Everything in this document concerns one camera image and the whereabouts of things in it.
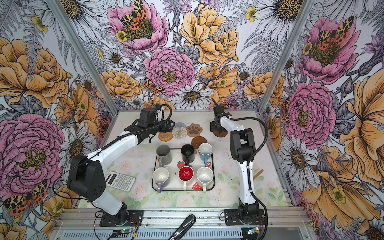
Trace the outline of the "cork paw print coaster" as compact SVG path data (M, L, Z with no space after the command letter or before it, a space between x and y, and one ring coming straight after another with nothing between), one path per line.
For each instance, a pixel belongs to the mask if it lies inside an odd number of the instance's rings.
M199 137L203 132L203 128L199 124L191 124L187 126L187 135L189 137Z

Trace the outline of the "scratched brown round wooden coaster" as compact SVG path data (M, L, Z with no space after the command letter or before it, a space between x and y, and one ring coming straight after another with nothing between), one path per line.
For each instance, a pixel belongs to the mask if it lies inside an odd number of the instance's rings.
M202 137L202 136L197 136L194 137L191 141L191 145L195 148L198 149L201 144L207 143L207 139Z

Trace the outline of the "multicolour woven round coaster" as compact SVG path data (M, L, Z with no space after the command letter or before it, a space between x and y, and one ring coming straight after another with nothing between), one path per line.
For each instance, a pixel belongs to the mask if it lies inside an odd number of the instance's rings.
M182 139L187 136L187 129L184 127L174 127L172 131L173 137L176 139Z

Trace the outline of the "grey woven round coaster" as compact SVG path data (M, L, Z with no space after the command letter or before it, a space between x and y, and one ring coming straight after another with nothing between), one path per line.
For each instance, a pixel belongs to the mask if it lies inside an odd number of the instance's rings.
M178 122L178 123L175 123L175 128L178 128L178 127L182 127L182 128L187 128L187 125L185 123L182 123L182 122Z

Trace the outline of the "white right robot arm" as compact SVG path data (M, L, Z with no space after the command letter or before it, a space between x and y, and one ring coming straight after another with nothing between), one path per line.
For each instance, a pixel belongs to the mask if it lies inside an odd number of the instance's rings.
M234 121L221 106L214 107L213 111L214 120L211 122L211 132L230 134L231 156L237 162L241 185L238 214L240 221L248 224L260 213L259 203L253 196L252 167L249 160L256 150L253 131Z

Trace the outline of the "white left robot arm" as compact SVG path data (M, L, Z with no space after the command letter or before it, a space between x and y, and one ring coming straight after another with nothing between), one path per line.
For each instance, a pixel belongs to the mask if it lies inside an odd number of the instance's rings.
M175 124L170 119L155 124L144 124L136 120L102 148L75 157L71 162L67 187L111 216L123 213L123 202L106 189L104 171L129 149L158 133L171 132Z

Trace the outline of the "tan rattan round coaster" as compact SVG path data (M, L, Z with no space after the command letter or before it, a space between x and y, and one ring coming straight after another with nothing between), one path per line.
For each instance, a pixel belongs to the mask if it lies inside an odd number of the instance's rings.
M162 142L169 142L170 140L173 139L173 134L172 133L159 133L158 138Z

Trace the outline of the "light blue mug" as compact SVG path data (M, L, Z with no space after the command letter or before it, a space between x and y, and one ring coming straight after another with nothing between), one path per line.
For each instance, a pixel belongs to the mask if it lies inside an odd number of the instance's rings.
M208 143L202 143L202 144L200 144L200 146L198 148L198 152L199 152L201 160L204 161L205 165L207 165L209 159L212 156L213 147Z

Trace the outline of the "grey metal mug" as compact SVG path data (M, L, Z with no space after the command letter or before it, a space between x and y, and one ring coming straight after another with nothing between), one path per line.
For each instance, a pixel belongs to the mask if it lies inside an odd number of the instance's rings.
M171 148L168 145L160 145L157 147L156 154L160 168L172 162Z

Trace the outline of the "black mug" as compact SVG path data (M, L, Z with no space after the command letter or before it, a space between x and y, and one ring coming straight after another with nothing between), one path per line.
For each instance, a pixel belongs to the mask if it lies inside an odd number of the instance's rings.
M181 154L186 166L189 166L195 160L195 148L190 144L182 146Z

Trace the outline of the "white scientific calculator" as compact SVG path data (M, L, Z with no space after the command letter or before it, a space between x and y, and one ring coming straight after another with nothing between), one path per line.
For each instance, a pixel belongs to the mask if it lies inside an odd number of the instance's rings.
M134 177L123 175L120 173L109 172L106 177L108 187L129 192L133 187L136 179Z

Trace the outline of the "white strawberry print tray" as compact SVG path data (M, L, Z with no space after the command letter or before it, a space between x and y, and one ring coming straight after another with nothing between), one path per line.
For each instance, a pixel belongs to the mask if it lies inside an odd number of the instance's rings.
M183 191L183 187L178 177L178 171L180 168L185 166L185 163L182 160L182 154L181 154L180 148L171 148L171 154L172 154L172 162L169 165L164 166L164 168L167 168L170 173L170 182L163 189L163 192L180 192L180 191ZM193 182L188 186L186 191L189 191L189 192L203 191L202 188L198 185L197 177L196 177L196 173L198 169L201 167L208 167L214 173L214 180L208 186L207 192L211 191L215 187L216 180L215 180L215 168L214 168L214 155L211 156L211 158L208 161L208 164L205 165L204 161L201 160L198 151L195 150L195 160L189 166L194 170L194 179L193 179Z

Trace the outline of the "wooden stick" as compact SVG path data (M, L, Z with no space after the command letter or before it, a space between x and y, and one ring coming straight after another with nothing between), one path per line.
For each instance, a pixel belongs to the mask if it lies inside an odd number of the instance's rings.
M263 169L261 169L260 171L258 171L255 175L254 175L254 177L253 177L253 179L254 180L256 180L262 173L263 173Z

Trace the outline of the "black handheld device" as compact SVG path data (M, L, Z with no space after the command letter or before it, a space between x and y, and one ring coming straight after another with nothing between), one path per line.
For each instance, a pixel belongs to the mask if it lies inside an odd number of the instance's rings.
M168 240L180 240L192 228L196 223L196 220L195 215L188 215Z

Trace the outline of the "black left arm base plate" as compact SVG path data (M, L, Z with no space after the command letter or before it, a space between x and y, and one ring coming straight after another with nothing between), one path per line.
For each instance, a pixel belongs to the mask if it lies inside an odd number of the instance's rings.
M100 227L140 227L144 217L144 210L127 210L112 216L103 212Z

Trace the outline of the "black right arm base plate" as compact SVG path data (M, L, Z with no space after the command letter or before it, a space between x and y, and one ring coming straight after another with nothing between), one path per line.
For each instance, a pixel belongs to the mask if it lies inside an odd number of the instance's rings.
M263 210L246 213L239 209L225 209L224 219L227 226L261 226L266 225L266 218Z

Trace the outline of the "aluminium front rail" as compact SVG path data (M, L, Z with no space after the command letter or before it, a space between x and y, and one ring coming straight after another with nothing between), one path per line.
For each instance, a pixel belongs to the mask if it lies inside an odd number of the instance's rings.
M178 227L188 216L196 217L196 228L246 228L262 226L269 228L308 227L310 220L302 207L268 207L267 213L259 217L240 219L237 209L193 208L193 209L129 209L127 220L118 223L117 217L109 217L96 209L65 210L59 217L56 229L92 230L122 229L171 229Z

